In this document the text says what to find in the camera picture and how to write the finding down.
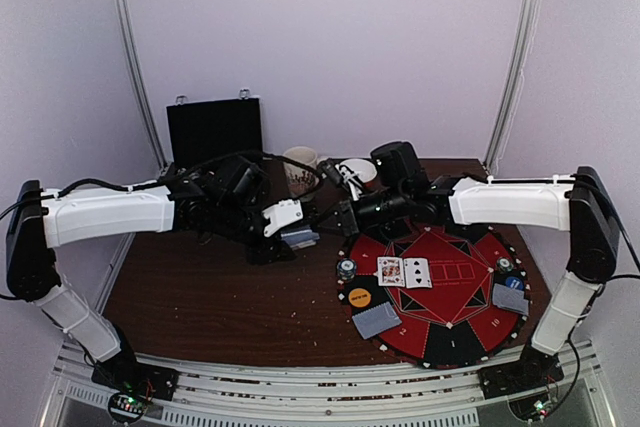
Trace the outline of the king of diamonds card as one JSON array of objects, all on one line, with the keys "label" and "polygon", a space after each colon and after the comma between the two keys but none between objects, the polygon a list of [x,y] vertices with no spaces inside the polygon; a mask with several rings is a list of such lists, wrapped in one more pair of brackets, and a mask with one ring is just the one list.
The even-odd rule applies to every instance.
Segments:
[{"label": "king of diamonds card", "polygon": [[400,257],[377,258],[378,284],[383,287],[404,287],[404,262]]}]

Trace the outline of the green white chip stack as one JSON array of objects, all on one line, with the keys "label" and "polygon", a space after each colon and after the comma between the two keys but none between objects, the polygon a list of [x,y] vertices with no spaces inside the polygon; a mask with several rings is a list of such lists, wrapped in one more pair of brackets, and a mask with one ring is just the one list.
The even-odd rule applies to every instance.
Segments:
[{"label": "green white chip stack", "polygon": [[496,260],[496,269],[502,273],[511,272],[514,269],[514,262],[509,257],[500,257]]},{"label": "green white chip stack", "polygon": [[357,264],[350,258],[343,258],[338,261],[336,272],[339,280],[342,282],[350,282],[356,276]]}]

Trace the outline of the three of spades card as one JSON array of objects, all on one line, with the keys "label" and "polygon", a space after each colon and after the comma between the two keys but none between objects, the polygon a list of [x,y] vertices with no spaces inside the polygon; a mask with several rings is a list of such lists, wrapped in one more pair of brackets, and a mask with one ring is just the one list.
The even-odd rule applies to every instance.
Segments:
[{"label": "three of spades card", "polygon": [[403,267],[406,288],[432,287],[429,263],[426,258],[404,258]]}]

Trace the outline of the blue playing card deck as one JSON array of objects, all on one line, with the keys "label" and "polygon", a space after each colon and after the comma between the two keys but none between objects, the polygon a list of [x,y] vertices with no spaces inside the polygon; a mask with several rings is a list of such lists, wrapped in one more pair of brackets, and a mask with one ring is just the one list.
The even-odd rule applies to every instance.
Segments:
[{"label": "blue playing card deck", "polygon": [[320,239],[320,235],[309,226],[282,230],[280,237],[293,250],[315,246]]}]

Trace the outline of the dealt blue cards pile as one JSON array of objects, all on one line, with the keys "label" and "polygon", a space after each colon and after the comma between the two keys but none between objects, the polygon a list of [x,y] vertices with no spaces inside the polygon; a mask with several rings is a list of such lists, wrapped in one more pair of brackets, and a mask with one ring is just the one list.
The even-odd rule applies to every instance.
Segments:
[{"label": "dealt blue cards pile", "polygon": [[517,313],[521,316],[529,315],[529,300],[523,291],[495,284],[492,290],[492,303],[499,309]]},{"label": "dealt blue cards pile", "polygon": [[357,332],[363,339],[370,339],[402,324],[402,320],[390,303],[377,305],[352,317]]}]

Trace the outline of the blue small blind button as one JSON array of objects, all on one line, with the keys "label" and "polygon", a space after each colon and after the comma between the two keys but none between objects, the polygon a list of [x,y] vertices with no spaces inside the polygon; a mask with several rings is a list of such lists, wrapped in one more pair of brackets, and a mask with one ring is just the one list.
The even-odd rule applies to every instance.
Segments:
[{"label": "blue small blind button", "polygon": [[505,286],[510,289],[515,289],[520,291],[524,290],[524,282],[520,278],[515,276],[508,276],[505,280]]}]

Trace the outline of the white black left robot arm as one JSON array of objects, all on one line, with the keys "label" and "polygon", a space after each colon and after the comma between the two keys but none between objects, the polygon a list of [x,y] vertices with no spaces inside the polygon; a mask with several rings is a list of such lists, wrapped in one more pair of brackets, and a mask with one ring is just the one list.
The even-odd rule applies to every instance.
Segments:
[{"label": "white black left robot arm", "polygon": [[288,259],[292,250],[280,233],[303,220],[301,197],[262,205],[269,178],[260,163],[266,157],[259,151],[226,154],[133,185],[85,178],[43,189],[37,180],[25,182],[2,213],[10,219],[9,299],[37,305],[121,390],[137,389],[144,371],[126,336],[57,272],[56,248],[120,234],[192,231],[245,245],[253,263]]}]

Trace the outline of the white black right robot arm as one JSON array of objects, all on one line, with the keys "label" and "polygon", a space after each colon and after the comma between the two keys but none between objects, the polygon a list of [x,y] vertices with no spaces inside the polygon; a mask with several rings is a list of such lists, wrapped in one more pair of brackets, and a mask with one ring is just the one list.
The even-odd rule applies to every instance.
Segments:
[{"label": "white black right robot arm", "polygon": [[499,225],[566,232],[564,274],[510,367],[535,387],[613,279],[628,235],[597,172],[542,179],[430,179],[413,146],[396,141],[370,158],[381,187],[325,159],[320,171],[349,192],[333,209],[346,244],[339,294],[366,339],[427,369],[473,365],[519,334],[529,316],[528,274]]}]

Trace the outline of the orange white small bowl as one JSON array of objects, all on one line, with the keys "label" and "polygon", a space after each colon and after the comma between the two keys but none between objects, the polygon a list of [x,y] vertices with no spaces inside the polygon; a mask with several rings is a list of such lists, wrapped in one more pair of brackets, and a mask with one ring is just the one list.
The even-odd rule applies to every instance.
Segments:
[{"label": "orange white small bowl", "polygon": [[357,176],[365,184],[372,182],[377,176],[374,164],[365,159],[346,159],[338,164],[338,168],[345,176]]}]

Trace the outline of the tall ceramic seashell mug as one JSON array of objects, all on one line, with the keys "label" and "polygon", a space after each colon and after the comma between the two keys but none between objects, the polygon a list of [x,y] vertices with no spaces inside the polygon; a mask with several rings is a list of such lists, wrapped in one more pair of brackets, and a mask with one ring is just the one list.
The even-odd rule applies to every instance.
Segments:
[{"label": "tall ceramic seashell mug", "polygon": [[311,201],[323,182],[317,170],[318,153],[310,147],[296,146],[286,150],[283,156],[292,161],[284,163],[289,193],[301,202]]}]

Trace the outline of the black poker chip case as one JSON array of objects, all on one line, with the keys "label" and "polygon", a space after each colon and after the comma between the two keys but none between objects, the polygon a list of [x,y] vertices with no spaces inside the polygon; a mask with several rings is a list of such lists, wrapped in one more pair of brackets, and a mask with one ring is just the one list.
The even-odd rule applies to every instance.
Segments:
[{"label": "black poker chip case", "polygon": [[262,150],[257,97],[188,102],[166,107],[174,166],[188,169],[213,158]]}]

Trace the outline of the orange big blind button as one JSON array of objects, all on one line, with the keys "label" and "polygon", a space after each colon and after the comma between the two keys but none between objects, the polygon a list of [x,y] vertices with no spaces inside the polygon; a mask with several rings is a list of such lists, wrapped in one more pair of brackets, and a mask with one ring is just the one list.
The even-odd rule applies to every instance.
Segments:
[{"label": "orange big blind button", "polygon": [[362,287],[353,288],[348,293],[348,301],[352,307],[363,309],[370,305],[372,300],[371,293]]}]

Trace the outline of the round red black poker mat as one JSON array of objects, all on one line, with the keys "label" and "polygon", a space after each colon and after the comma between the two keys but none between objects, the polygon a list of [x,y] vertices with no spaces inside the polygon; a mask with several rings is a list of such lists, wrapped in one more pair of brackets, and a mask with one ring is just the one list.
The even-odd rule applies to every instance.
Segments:
[{"label": "round red black poker mat", "polygon": [[[380,286],[377,258],[382,256],[426,258],[432,287]],[[511,272],[496,269],[500,257],[513,260]],[[351,237],[339,254],[339,260],[343,258],[357,264],[355,278],[338,279],[337,285],[351,322],[360,312],[390,303],[402,324],[370,340],[382,351],[421,367],[455,368],[485,361],[518,337],[529,316],[492,303],[493,286],[505,285],[508,276],[524,282],[528,300],[529,293],[527,273],[514,248],[491,226],[436,227],[405,221]],[[363,309],[348,301],[349,291],[357,287],[372,295]]]}]

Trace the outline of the right aluminium frame post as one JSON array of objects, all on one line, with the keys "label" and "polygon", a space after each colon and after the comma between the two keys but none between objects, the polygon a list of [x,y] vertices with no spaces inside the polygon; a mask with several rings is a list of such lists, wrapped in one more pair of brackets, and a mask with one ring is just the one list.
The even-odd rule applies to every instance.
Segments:
[{"label": "right aluminium frame post", "polygon": [[540,0],[521,0],[506,80],[483,161],[484,167],[489,173],[498,172],[500,161],[506,151],[524,84],[524,67],[535,35],[539,5]]}]

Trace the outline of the aluminium frame post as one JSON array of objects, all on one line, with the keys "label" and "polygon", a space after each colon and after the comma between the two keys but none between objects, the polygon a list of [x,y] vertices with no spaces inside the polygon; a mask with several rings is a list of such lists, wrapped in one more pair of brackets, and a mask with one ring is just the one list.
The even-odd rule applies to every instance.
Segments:
[{"label": "aluminium frame post", "polygon": [[539,5],[540,0],[521,0],[506,80],[483,161],[484,167],[489,173],[498,172],[500,161],[506,151],[524,84],[524,67],[535,35]]},{"label": "aluminium frame post", "polygon": [[144,83],[138,51],[135,43],[128,0],[114,0],[114,4],[124,48],[127,71],[133,89],[135,103],[140,113],[143,130],[150,145],[153,157],[158,166],[158,169],[162,171],[167,167],[168,163],[165,152],[161,145],[156,123],[151,112],[148,94]]}]

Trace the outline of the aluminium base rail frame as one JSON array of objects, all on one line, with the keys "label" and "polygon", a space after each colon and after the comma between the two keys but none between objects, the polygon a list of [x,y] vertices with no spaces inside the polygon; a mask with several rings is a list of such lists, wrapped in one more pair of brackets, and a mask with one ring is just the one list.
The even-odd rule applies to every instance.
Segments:
[{"label": "aluminium base rail frame", "polygon": [[155,400],[139,426],[520,426],[520,400],[561,400],[546,426],[617,426],[616,408],[592,344],[559,355],[564,379],[489,398],[477,368],[426,370],[411,364],[253,367],[144,355],[175,369],[170,401]]}]

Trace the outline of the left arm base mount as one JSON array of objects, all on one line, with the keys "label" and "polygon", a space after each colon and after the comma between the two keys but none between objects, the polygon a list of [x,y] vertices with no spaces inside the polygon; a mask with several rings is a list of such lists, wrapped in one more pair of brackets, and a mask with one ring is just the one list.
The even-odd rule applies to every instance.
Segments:
[{"label": "left arm base mount", "polygon": [[140,364],[128,380],[96,366],[91,380],[115,390],[107,400],[107,412],[115,422],[131,424],[142,419],[154,400],[172,400],[178,378],[175,369]]}]

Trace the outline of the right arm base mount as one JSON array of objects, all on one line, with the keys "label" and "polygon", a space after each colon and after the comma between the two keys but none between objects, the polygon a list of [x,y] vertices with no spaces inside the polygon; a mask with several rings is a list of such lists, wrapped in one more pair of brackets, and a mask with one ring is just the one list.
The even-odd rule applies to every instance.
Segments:
[{"label": "right arm base mount", "polygon": [[544,369],[520,362],[484,367],[478,371],[486,399],[506,397],[510,412],[522,421],[546,418],[559,400],[558,382],[565,378],[559,363]]}]

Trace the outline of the left aluminium frame post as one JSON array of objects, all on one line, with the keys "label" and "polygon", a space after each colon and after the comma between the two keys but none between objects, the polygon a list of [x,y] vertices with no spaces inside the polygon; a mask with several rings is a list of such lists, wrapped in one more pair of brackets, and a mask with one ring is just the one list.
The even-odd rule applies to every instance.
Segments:
[{"label": "left aluminium frame post", "polygon": [[153,157],[158,166],[158,169],[162,171],[167,167],[168,163],[165,152],[161,145],[156,123],[151,112],[148,94],[144,83],[138,51],[135,43],[128,0],[114,0],[114,4],[124,48],[127,71],[133,89],[135,103],[140,113],[143,130],[150,145]]}]

